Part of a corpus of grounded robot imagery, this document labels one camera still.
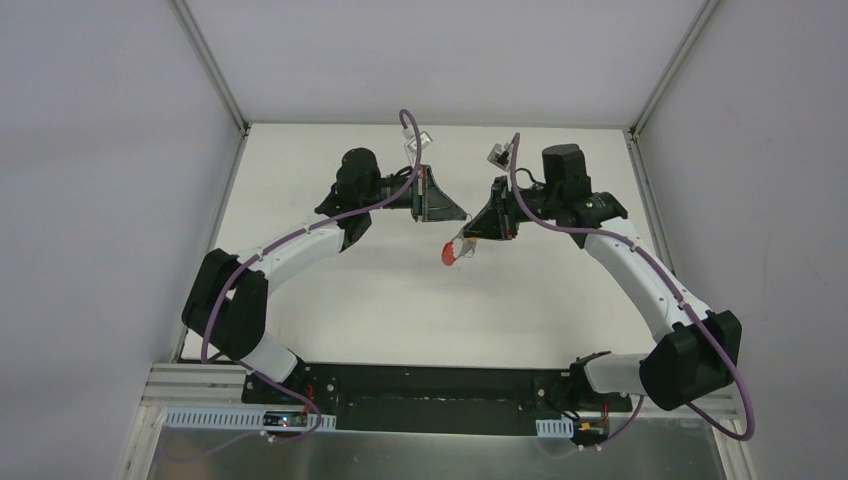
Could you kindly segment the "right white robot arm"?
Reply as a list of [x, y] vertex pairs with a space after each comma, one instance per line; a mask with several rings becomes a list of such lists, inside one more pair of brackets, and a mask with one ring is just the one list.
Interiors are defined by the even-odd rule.
[[497, 145], [489, 156], [504, 170], [482, 210], [465, 224], [463, 254], [477, 240], [516, 238], [525, 222], [549, 222], [599, 262], [641, 314], [655, 342], [645, 354], [593, 354], [574, 363], [569, 400], [583, 410], [607, 394], [645, 395], [670, 411], [731, 385], [742, 326], [730, 311], [717, 312], [693, 295], [643, 247], [627, 210], [608, 192], [596, 192], [584, 152], [576, 144], [542, 152], [544, 180], [513, 186], [513, 148]]

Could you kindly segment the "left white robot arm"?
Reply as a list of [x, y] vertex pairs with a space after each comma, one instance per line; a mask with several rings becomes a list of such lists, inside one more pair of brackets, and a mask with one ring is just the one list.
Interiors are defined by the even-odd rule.
[[369, 207], [407, 210], [416, 222], [463, 221], [466, 212], [435, 183], [430, 166], [383, 176], [367, 148], [346, 152], [328, 195], [305, 224], [267, 247], [207, 253], [181, 314], [183, 324], [233, 362], [266, 376], [281, 404], [297, 402], [301, 359], [266, 329], [269, 296], [320, 260], [342, 253], [371, 226]]

